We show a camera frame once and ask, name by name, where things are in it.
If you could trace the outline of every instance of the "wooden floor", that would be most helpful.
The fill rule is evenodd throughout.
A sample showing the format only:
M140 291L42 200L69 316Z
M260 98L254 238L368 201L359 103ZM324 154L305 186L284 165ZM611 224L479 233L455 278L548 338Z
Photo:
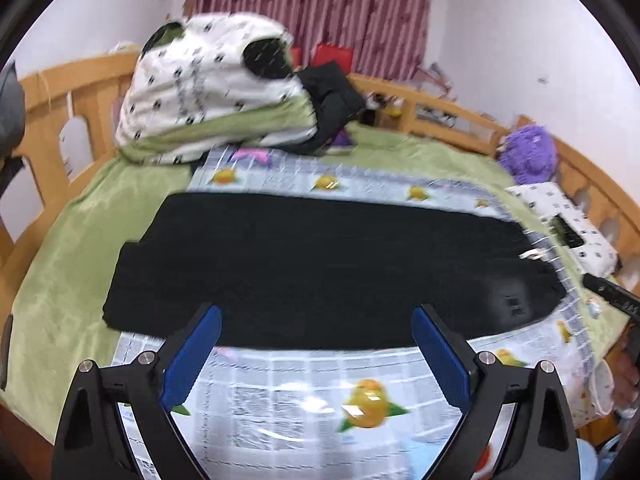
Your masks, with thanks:
M53 446L2 405L0 434L32 480L50 480Z

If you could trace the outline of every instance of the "pink curtain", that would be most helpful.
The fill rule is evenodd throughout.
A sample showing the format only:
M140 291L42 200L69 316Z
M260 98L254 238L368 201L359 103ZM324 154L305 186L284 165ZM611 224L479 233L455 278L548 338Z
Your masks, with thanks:
M193 12L258 12L278 20L308 64L324 41L354 51L355 72L409 78L426 45L429 0L187 0Z

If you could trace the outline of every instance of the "silver bolt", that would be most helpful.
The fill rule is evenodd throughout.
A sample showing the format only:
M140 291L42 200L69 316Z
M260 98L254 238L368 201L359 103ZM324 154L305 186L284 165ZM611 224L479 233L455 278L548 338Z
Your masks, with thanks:
M495 363L495 355L491 352L480 352L478 354L478 358L486 365L492 365Z
M540 368L542 368L543 372L546 372L548 374L553 373L553 371L556 369L551 361L540 361Z
M154 352L142 352L142 354L138 356L138 362L141 365L148 365L152 363L155 358L156 354Z
M89 370L91 370L91 368L94 367L94 362L91 361L91 359L85 359L84 361L82 361L80 363L80 365L78 366L78 370L80 372L82 372L83 374L87 373Z

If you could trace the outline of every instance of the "white patterned pillow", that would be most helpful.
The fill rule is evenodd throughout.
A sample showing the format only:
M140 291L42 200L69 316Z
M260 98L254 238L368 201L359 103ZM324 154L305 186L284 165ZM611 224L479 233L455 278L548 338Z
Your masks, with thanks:
M616 250L554 182L513 186L506 191L527 204L545 224L554 216L561 215L582 237L584 245L569 249L582 272L606 278L615 270L618 260Z

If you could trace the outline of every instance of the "green blanket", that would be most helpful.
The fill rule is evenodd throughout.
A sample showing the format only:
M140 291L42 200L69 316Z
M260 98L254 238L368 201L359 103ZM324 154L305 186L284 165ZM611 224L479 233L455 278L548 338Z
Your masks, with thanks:
M513 181L487 157L357 124L348 130L359 147L349 156L327 156L324 161L477 182L499 196L523 225L548 232L504 191ZM164 197L189 180L184 166L139 166L116 158L66 206L47 234L14 302L8 384L2 396L50 442L78 363L86 358L99 365L111 363L118 333L102 322L102 304L121 246L139 239ZM572 260L561 252L577 280ZM601 357L618 338L626 317L609 307L593 320L584 305L581 309L594 352Z

